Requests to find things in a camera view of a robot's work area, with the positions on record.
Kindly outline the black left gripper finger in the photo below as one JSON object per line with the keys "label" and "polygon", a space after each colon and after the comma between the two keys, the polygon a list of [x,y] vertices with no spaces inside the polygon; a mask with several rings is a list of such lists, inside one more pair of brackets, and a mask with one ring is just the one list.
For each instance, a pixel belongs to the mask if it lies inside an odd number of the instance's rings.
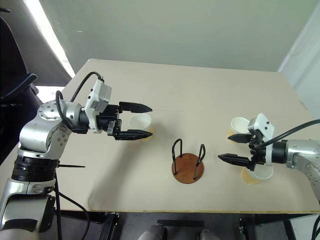
{"label": "black left gripper finger", "polygon": [[141,103],[134,103],[134,102],[119,102],[119,113],[122,112],[131,112],[131,113],[148,113],[151,112],[152,109],[144,104]]}
{"label": "black left gripper finger", "polygon": [[144,131],[144,130],[137,130],[137,129],[130,129],[127,131],[120,131],[115,135],[115,140],[121,141],[135,141],[140,139],[146,139],[153,135],[152,132]]}

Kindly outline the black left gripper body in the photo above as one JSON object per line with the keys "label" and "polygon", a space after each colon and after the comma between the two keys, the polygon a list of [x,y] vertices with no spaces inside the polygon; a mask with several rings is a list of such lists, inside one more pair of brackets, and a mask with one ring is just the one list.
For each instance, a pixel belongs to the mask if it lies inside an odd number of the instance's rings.
{"label": "black left gripper body", "polygon": [[96,117],[96,123],[99,130],[105,131],[108,136],[114,137],[115,140],[120,140],[121,124],[119,119],[120,107],[118,105],[109,104]]}

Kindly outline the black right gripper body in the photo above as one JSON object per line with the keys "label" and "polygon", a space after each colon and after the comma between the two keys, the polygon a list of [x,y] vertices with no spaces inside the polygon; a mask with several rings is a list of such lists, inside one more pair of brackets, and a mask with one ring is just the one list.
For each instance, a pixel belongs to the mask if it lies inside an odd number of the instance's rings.
{"label": "black right gripper body", "polygon": [[258,145],[263,143],[263,135],[261,133],[256,133],[252,136],[249,142],[251,160],[248,164],[248,169],[254,171],[256,165],[264,165],[266,163],[266,148],[257,148]]}

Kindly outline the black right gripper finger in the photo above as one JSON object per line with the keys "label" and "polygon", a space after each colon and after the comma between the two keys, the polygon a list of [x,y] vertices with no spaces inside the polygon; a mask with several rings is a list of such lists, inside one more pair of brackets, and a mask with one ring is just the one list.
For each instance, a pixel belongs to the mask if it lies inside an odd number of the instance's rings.
{"label": "black right gripper finger", "polygon": [[238,156],[237,154],[224,153],[219,154],[218,158],[228,164],[247,167],[250,164],[250,160],[247,157]]}
{"label": "black right gripper finger", "polygon": [[249,143],[251,141],[252,135],[251,134],[237,133],[237,134],[230,135],[227,139],[231,140],[233,142],[236,142],[236,143],[246,144],[246,143]]}

